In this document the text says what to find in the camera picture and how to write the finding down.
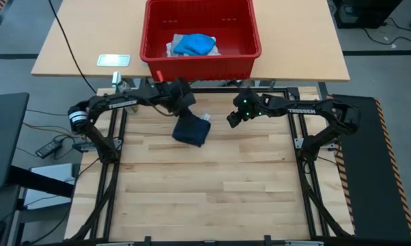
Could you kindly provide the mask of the white flat box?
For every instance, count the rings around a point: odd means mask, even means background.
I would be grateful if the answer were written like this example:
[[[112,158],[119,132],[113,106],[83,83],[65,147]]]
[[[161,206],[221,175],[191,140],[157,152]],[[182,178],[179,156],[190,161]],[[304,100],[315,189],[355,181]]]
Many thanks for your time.
[[[34,167],[31,172],[40,174],[55,180],[66,182],[70,185],[75,184],[76,178],[73,176],[73,164],[64,163],[58,165],[50,165],[44,167]],[[72,201],[69,197],[53,195],[43,191],[27,189],[24,199],[24,207],[27,210],[37,210],[56,205],[67,204]]]

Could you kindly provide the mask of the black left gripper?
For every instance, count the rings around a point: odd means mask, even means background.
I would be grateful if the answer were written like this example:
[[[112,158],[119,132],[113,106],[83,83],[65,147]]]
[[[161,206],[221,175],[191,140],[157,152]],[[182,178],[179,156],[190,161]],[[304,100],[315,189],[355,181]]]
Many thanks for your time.
[[[171,83],[157,83],[155,88],[158,91],[156,103],[174,116],[183,115],[191,105],[196,103],[190,84],[185,79],[176,79]]]

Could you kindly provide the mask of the white grey-edged cloth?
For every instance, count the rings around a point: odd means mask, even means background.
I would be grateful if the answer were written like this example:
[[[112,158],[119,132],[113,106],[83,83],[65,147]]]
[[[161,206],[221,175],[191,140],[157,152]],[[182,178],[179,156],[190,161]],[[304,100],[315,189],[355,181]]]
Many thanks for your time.
[[[174,51],[174,48],[180,43],[180,41],[182,40],[183,37],[184,36],[181,35],[181,34],[174,34],[173,38],[172,38],[172,41],[166,43],[167,57],[183,57],[184,56],[183,53],[179,54],[179,53],[176,53]]]

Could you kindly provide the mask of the bright blue cloth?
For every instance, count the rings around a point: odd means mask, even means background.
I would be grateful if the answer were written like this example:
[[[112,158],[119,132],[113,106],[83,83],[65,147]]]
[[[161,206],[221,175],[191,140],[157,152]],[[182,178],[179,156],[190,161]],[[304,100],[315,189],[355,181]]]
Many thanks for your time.
[[[216,40],[200,33],[175,34],[171,44],[171,52],[176,55],[204,56],[216,46]]]

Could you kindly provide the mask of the red plastic laundry basket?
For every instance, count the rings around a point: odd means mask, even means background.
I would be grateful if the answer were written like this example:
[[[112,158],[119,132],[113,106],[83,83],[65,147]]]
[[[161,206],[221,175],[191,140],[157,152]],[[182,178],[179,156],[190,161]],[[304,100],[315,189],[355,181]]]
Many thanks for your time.
[[[214,37],[217,56],[168,57],[175,34]],[[154,79],[247,79],[261,55],[253,0],[147,0],[140,58]]]

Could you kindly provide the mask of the black side table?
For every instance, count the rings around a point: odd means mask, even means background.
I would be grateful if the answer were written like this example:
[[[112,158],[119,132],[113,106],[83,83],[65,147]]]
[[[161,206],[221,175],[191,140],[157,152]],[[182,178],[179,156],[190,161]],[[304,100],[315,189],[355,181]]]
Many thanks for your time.
[[[28,100],[26,92],[0,95],[0,188],[8,179]]]

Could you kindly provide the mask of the black computer equipment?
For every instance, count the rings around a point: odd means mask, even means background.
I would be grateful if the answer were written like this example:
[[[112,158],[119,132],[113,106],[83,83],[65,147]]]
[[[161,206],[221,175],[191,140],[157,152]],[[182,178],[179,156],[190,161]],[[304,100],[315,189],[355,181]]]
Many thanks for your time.
[[[403,0],[331,0],[339,29],[377,29]]]

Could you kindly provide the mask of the silver flat phone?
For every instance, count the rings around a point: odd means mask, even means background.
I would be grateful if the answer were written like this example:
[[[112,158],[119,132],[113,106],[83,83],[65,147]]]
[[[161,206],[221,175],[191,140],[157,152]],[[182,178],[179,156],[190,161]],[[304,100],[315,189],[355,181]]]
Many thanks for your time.
[[[102,54],[98,57],[97,66],[103,67],[127,67],[130,63],[130,55]]]

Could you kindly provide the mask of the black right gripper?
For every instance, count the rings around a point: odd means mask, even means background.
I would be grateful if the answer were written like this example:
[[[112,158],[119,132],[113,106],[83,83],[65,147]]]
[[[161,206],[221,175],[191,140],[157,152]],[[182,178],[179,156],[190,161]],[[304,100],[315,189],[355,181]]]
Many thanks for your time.
[[[251,88],[241,88],[239,94],[234,98],[233,105],[237,111],[232,111],[227,116],[230,127],[235,128],[242,120],[251,120],[262,115],[259,110],[260,97]]]

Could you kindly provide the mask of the black power adapter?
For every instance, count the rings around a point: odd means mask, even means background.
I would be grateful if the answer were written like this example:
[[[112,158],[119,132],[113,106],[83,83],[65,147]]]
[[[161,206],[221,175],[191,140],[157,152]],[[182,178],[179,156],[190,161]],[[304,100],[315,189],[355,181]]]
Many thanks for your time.
[[[60,140],[53,139],[46,145],[42,146],[40,149],[36,150],[36,156],[41,159],[45,159],[49,155],[55,153],[62,147],[62,142]]]

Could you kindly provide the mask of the clear spray bottle green nozzle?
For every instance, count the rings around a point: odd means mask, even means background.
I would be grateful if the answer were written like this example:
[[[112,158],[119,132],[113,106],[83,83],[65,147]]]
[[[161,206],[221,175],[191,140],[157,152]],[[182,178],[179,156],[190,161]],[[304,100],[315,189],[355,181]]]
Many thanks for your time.
[[[116,94],[122,93],[122,92],[129,92],[132,90],[130,84],[126,80],[122,79],[121,72],[119,71],[116,71],[113,73],[111,84],[112,84],[112,87],[115,88]],[[134,105],[134,106],[125,107],[124,109],[128,114],[136,114],[139,108],[137,105]]]

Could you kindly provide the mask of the black mat hazard-striped edge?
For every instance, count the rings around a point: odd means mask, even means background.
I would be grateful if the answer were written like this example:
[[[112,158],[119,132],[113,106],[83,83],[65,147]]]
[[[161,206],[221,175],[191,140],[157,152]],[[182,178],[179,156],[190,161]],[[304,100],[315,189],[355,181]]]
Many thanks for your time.
[[[337,162],[358,238],[411,242],[411,214],[380,101],[333,94],[361,111],[356,133],[343,136]]]

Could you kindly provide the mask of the navy blue cloth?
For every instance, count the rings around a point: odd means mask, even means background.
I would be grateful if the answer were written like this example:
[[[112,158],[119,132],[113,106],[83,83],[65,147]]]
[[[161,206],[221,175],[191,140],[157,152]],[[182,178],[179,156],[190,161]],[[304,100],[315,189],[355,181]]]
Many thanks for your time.
[[[211,124],[192,113],[190,109],[183,110],[178,116],[172,138],[176,141],[201,147],[210,132]]]

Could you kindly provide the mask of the large light wooden desk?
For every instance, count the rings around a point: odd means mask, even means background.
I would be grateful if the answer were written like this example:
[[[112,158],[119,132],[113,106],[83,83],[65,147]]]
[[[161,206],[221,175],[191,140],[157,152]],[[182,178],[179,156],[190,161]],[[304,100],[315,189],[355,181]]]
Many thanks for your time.
[[[32,68],[33,76],[109,77],[102,54],[130,55],[125,77],[147,77],[139,49],[147,0],[63,0]],[[262,52],[255,79],[348,82],[327,0],[254,0]]]

